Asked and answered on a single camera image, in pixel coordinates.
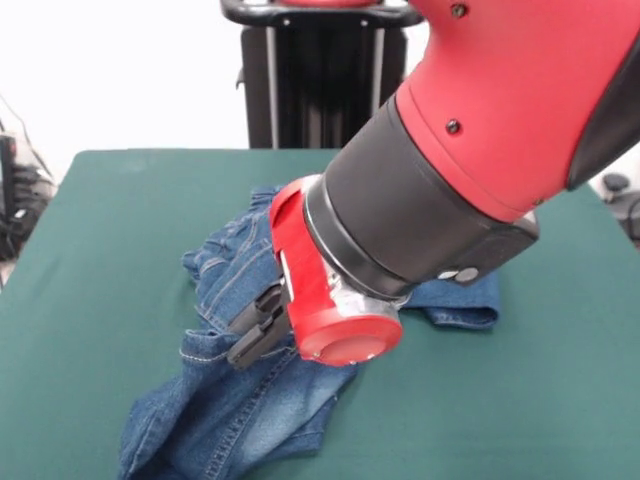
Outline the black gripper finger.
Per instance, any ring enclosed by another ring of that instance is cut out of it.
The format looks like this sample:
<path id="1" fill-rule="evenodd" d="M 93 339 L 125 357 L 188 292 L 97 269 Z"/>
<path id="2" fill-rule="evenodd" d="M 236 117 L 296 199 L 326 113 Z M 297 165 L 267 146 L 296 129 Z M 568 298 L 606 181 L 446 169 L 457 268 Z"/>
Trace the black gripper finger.
<path id="1" fill-rule="evenodd" d="M 252 300 L 229 324 L 228 330 L 245 335 L 253 327 L 261 334 L 286 335 L 286 288 L 282 282 L 270 285 Z"/>
<path id="2" fill-rule="evenodd" d="M 246 369 L 262 355 L 269 353 L 290 331 L 285 312 L 264 314 L 243 313 L 229 326 L 231 333 L 240 336 L 227 353 L 228 363 L 235 369 Z"/>

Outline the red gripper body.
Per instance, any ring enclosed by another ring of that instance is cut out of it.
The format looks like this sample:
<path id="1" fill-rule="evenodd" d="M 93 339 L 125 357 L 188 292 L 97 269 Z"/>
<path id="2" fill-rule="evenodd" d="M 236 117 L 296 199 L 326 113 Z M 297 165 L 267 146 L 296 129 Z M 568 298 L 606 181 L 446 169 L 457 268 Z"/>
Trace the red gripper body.
<path id="1" fill-rule="evenodd" d="M 286 312 L 299 354 L 329 366 L 369 361 L 402 337 L 398 306 L 351 287 L 316 247 L 304 214 L 318 174 L 296 179 L 276 194 L 270 208 L 274 256 L 288 293 Z"/>

